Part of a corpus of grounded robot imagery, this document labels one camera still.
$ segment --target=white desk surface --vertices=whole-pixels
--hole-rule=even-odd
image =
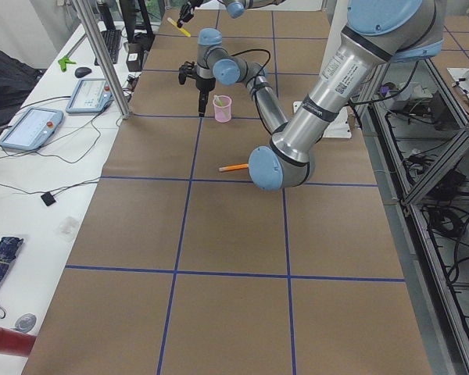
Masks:
[[[83,28],[78,27],[24,104],[71,95],[77,83],[73,73],[79,66],[92,69],[87,78],[103,78],[101,68],[94,65],[94,54],[88,39],[70,56],[77,64],[68,65],[65,73],[59,68],[57,59],[64,56],[83,33]],[[118,64],[114,66],[122,85],[129,74],[125,60],[126,52],[122,47]],[[67,102],[64,99],[37,106],[64,110]],[[84,127],[92,117],[69,116],[65,113],[63,123],[48,142],[81,127],[83,129],[44,147],[41,153],[59,155],[68,160],[78,159],[98,136],[90,124]],[[94,126],[101,132],[97,144],[75,164],[36,154],[0,159],[0,183],[26,191],[50,191],[99,177],[118,132],[116,123],[119,119],[120,113],[113,103],[94,121]],[[25,195],[0,187],[0,240],[3,236],[24,238],[17,259],[0,285],[0,305],[7,311],[6,318],[0,320],[0,327],[14,327],[20,316],[33,313],[38,322],[31,333],[38,333],[94,190],[95,184],[73,187],[59,194],[57,203],[47,207],[40,194]],[[59,225],[68,217],[78,223],[70,236],[59,232]],[[20,374],[26,361],[21,357],[0,355],[0,375]]]

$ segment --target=computer mouse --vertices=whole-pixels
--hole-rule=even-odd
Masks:
[[[75,70],[75,77],[82,78],[85,77],[87,74],[92,73],[91,68],[87,68],[86,66],[81,66]]]

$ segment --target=keyboard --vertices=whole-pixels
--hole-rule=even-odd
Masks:
[[[102,39],[108,48],[109,57],[113,64],[118,63],[118,52],[120,51],[120,41],[122,38],[122,30],[103,30],[101,31]]]

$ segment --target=white and blue control device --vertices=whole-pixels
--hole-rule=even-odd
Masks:
[[[79,80],[73,90],[66,112],[70,115],[97,115],[113,100],[106,80]]]
[[[63,111],[29,108],[0,140],[3,148],[32,151],[40,148],[63,121]]]

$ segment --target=red cylinder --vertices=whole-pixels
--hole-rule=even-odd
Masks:
[[[36,336],[0,327],[0,354],[28,357]]]

